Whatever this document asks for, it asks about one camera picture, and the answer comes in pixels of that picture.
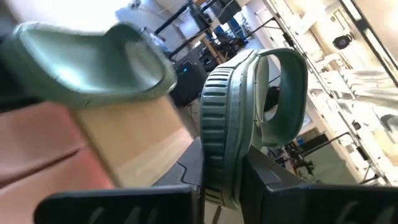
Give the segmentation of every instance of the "cable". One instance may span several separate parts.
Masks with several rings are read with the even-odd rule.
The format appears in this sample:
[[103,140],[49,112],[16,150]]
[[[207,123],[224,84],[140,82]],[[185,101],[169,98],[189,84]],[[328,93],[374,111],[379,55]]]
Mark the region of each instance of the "cable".
[[162,13],[162,12],[164,12],[164,11],[170,9],[171,7],[175,6],[177,3],[180,3],[180,2],[182,2],[182,1],[183,1],[183,0],[176,1],[175,3],[173,3],[173,4],[169,5],[169,6],[167,6],[166,8],[160,10],[160,11],[157,12],[156,14],[159,15],[160,13]]
[[227,4],[227,5],[225,5],[225,7],[223,8],[223,10],[221,10],[221,12],[220,12],[220,14],[216,17],[217,19],[218,18],[220,18],[220,16],[223,14],[223,12],[225,11],[225,9],[232,3],[232,2],[234,2],[235,0],[230,0],[230,2]]
[[217,206],[216,212],[214,213],[213,220],[211,221],[211,224],[217,224],[218,220],[220,219],[222,212],[221,206]]

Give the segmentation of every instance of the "blue object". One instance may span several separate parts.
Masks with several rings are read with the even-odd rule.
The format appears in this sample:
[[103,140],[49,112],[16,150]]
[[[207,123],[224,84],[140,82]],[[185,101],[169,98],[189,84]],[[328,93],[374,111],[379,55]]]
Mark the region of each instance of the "blue object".
[[244,41],[244,44],[249,43],[248,40],[245,38],[244,34],[243,34],[243,30],[242,27],[238,24],[238,22],[236,21],[235,18],[231,18],[229,20],[229,25],[231,26],[231,30],[233,30],[233,32],[238,35],[238,37],[242,38]]

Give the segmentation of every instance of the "pink surface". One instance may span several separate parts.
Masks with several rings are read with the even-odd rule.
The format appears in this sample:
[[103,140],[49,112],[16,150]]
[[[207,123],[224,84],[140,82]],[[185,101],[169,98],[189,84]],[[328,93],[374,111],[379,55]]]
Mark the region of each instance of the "pink surface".
[[33,223],[36,205],[56,192],[112,188],[97,158],[86,148],[63,162],[0,189],[0,222]]
[[0,187],[84,147],[69,111],[54,103],[0,114]]

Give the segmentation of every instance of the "wooden block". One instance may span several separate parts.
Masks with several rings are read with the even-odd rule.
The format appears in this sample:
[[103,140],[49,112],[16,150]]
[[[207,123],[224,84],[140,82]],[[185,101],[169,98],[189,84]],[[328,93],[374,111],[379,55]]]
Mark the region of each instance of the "wooden block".
[[75,111],[120,187],[148,187],[164,175],[193,141],[165,96]]

